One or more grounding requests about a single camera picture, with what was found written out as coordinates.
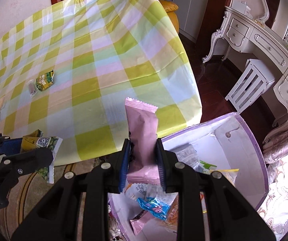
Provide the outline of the green white snack bag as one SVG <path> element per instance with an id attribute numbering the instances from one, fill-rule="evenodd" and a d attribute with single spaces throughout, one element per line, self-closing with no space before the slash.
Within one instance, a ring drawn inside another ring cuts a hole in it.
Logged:
<path id="1" fill-rule="evenodd" d="M 44 137 L 41 130 L 23 136 L 20 152 L 34 152 L 38 161 L 36 172 L 50 184 L 54 183 L 54 162 L 62 139 Z"/>

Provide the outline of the pink snack packet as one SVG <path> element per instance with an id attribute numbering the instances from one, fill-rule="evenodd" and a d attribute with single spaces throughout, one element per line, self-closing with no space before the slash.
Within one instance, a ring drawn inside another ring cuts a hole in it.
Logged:
<path id="1" fill-rule="evenodd" d="M 130 183 L 160 184 L 154 158 L 157 141 L 158 107 L 127 97 L 125 111 L 134 159 L 130 162 L 127 179 Z"/>

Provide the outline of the green nut snack packet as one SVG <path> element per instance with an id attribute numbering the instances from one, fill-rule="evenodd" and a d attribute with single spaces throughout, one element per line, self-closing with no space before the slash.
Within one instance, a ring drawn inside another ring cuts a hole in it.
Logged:
<path id="1" fill-rule="evenodd" d="M 44 73 L 36 78 L 36 87 L 39 91 L 45 91 L 54 84 L 54 71 Z"/>

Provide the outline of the blue cartoon snack packet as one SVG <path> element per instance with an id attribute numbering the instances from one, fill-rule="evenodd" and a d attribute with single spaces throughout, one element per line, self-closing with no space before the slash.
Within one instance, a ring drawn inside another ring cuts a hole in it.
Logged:
<path id="1" fill-rule="evenodd" d="M 147 199 L 138 197 L 136 201 L 143 210 L 163 221 L 167 219 L 168 211 L 172 204 L 172 202 L 163 202 L 157 197 L 148 197 Z"/>

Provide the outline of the small pink packet in box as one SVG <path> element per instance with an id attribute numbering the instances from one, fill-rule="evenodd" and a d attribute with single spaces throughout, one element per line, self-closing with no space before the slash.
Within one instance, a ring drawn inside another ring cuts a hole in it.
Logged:
<path id="1" fill-rule="evenodd" d="M 142 231 L 145 224 L 154 218 L 155 217 L 149 211 L 142 210 L 135 218 L 130 219 L 129 221 L 133 234 L 137 236 Z"/>

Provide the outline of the yellow chips bag in box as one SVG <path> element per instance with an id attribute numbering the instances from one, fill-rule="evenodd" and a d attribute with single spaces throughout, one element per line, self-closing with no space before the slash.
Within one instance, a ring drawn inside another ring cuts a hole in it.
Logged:
<path id="1" fill-rule="evenodd" d="M 225 177 L 234 186 L 238 172 L 239 169 L 210 170 L 210 175 L 215 179 Z"/>

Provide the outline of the purple white cardboard box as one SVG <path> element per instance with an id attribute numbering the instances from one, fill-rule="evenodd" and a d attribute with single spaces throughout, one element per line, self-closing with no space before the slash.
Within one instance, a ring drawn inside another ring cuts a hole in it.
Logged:
<path id="1" fill-rule="evenodd" d="M 268 173 L 260 147 L 247 123 L 237 113 L 222 115 L 162 138 L 166 150 L 175 151 L 191 144 L 204 162 L 217 169 L 238 169 L 236 189 L 258 209 L 268 193 Z M 176 240 L 177 234 L 153 218 L 135 235 L 130 220 L 141 213 L 138 203 L 121 194 L 110 194 L 113 216 L 125 240 Z"/>

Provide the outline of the purple bar clear wrapper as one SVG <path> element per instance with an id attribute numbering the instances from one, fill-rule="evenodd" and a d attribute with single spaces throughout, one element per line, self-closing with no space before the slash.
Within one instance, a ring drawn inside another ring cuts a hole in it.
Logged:
<path id="1" fill-rule="evenodd" d="M 28 91 L 30 94 L 30 97 L 34 97 L 37 94 L 37 89 L 36 89 L 36 85 L 35 85 L 35 80 L 30 80 L 27 83 L 27 87 L 28 87 Z"/>

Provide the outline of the floral pink bedding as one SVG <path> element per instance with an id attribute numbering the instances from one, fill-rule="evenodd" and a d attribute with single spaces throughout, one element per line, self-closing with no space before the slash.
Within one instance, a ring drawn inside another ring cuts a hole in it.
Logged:
<path id="1" fill-rule="evenodd" d="M 269 191 L 258 214 L 282 240 L 288 232 L 288 131 L 264 145 Z"/>

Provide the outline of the green checkered tablecloth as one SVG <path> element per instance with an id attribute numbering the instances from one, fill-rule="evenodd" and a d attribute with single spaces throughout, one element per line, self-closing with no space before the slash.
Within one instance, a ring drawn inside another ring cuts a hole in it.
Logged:
<path id="1" fill-rule="evenodd" d="M 159 137 L 198 124 L 196 80 L 169 17 L 130 0 L 65 0 L 0 39 L 0 133 L 59 137 L 55 165 L 121 149 L 127 97 L 157 106 Z M 30 97 L 27 83 L 54 71 Z"/>

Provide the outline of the white slatted stool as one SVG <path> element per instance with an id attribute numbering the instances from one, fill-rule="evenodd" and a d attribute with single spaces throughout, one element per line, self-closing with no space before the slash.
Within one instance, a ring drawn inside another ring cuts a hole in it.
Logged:
<path id="1" fill-rule="evenodd" d="M 225 99 L 238 114 L 251 106 L 275 82 L 274 75 L 259 59 L 248 59 L 246 68 Z"/>

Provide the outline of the white ornate dressing table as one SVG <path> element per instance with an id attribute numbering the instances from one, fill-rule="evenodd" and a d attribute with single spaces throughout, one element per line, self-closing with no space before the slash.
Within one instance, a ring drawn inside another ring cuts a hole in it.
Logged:
<path id="1" fill-rule="evenodd" d="M 206 63 L 214 55 L 218 39 L 227 41 L 229 48 L 236 51 L 236 56 L 253 54 L 265 62 L 275 77 L 274 97 L 267 100 L 270 110 L 275 116 L 274 125 L 288 126 L 288 50 L 284 41 L 273 31 L 265 29 L 254 20 L 231 7 L 225 7 L 223 22 L 211 36 L 210 51 L 203 58 Z"/>

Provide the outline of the white wardrobe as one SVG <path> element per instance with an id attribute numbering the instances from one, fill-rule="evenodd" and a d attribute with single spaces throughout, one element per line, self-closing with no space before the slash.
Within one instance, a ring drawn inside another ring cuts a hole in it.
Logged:
<path id="1" fill-rule="evenodd" d="M 176 15 L 179 20 L 179 33 L 196 42 L 208 0 L 173 0 L 179 7 Z"/>

